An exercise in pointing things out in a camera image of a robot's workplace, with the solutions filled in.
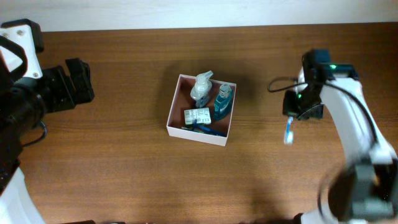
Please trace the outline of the blue white toothbrush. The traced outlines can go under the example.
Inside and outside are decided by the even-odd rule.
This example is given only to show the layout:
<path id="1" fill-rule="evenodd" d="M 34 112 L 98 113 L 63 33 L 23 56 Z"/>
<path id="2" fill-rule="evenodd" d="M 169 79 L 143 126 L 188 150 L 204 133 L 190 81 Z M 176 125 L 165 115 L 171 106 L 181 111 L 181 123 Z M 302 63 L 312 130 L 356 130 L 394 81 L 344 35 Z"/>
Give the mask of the blue white toothbrush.
<path id="1" fill-rule="evenodd" d="M 292 144 L 294 141 L 294 133 L 290 130 L 293 120 L 293 117 L 288 117 L 286 129 L 284 132 L 284 144 L 286 145 Z"/>

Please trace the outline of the teal mouthwash bottle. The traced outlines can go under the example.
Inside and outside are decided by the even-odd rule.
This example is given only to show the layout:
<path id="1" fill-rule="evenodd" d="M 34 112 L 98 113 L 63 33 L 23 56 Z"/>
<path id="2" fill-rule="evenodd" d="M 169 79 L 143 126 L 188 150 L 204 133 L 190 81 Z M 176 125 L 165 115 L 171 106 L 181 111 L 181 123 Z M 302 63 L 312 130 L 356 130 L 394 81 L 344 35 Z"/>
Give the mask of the teal mouthwash bottle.
<path id="1" fill-rule="evenodd" d="M 219 93 L 214 102 L 214 120 L 223 119 L 231 111 L 231 101 L 233 97 L 233 89 L 230 85 L 223 84 L 220 86 Z"/>

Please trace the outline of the green white soap box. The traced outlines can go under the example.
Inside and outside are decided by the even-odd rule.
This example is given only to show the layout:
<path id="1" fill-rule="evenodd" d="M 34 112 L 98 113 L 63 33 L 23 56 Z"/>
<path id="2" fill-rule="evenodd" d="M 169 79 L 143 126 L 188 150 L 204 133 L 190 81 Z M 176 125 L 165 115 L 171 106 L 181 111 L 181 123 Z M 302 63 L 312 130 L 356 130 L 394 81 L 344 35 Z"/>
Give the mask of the green white soap box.
<path id="1" fill-rule="evenodd" d="M 199 108 L 184 111 L 185 124 L 191 125 L 195 121 L 198 124 L 211 124 L 209 108 Z"/>

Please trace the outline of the clear pump soap bottle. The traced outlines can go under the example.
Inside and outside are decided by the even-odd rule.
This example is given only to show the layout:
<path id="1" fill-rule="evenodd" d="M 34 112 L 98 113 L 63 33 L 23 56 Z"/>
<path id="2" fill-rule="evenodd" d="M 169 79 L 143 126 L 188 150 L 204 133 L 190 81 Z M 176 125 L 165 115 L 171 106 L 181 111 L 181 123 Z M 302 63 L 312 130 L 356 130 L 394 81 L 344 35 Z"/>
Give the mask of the clear pump soap bottle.
<path id="1" fill-rule="evenodd" d="M 210 77 L 212 75 L 213 72 L 208 71 L 197 75 L 195 78 L 195 84 L 190 92 L 190 96 L 195 101 L 196 108 L 204 107 L 210 100 L 209 92 L 212 88 Z"/>

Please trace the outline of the blue disposable razor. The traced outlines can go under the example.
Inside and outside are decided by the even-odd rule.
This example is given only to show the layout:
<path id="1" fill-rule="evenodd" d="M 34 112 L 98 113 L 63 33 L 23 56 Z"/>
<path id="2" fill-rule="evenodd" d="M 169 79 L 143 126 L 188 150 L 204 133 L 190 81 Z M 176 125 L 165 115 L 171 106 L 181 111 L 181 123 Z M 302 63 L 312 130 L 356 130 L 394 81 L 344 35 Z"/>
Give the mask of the blue disposable razor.
<path id="1" fill-rule="evenodd" d="M 211 129 L 209 127 L 206 127 L 204 125 L 198 124 L 197 120 L 194 120 L 193 125 L 192 125 L 192 130 L 200 130 L 203 131 L 205 134 L 211 134 L 214 136 L 221 136 L 221 137 L 226 137 L 226 134 L 221 132 L 221 131 L 217 131 L 215 129 Z"/>

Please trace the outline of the Colgate toothpaste tube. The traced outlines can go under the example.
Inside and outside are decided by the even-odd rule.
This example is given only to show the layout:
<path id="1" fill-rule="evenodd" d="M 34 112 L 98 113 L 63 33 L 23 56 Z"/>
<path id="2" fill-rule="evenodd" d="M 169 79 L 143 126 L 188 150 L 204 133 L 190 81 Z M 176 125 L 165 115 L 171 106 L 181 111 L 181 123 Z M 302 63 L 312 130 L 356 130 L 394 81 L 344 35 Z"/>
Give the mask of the Colgate toothpaste tube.
<path id="1" fill-rule="evenodd" d="M 181 127 L 182 130 L 186 130 L 186 131 L 193 131 L 196 133 L 202 133 L 205 134 L 205 131 L 200 129 L 199 127 L 193 127 L 193 126 L 182 126 Z"/>

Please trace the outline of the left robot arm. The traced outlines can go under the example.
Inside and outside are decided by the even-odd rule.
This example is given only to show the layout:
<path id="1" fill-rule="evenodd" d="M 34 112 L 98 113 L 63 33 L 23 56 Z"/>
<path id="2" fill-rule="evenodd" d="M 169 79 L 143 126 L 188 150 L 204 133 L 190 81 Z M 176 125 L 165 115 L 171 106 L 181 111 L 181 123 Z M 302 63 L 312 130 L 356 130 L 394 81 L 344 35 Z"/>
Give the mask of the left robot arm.
<path id="1" fill-rule="evenodd" d="M 93 101 L 90 67 L 80 58 L 43 69 L 40 25 L 29 19 L 1 24 L 1 223 L 43 223 L 20 168 L 24 148 L 47 137 L 46 114 Z"/>

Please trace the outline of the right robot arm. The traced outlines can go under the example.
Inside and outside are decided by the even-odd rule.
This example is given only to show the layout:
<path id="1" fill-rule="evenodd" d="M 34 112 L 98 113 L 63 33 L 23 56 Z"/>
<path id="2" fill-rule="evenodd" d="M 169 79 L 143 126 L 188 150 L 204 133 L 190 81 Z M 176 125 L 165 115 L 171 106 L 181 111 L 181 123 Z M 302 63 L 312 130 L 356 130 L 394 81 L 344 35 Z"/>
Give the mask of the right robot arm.
<path id="1" fill-rule="evenodd" d="M 294 85 L 284 95 L 288 122 L 321 119 L 327 108 L 343 145 L 345 165 L 320 185 L 318 208 L 294 223 L 370 223 L 397 218 L 397 154 L 378 129 L 350 64 L 333 63 L 325 49 L 302 57 Z"/>

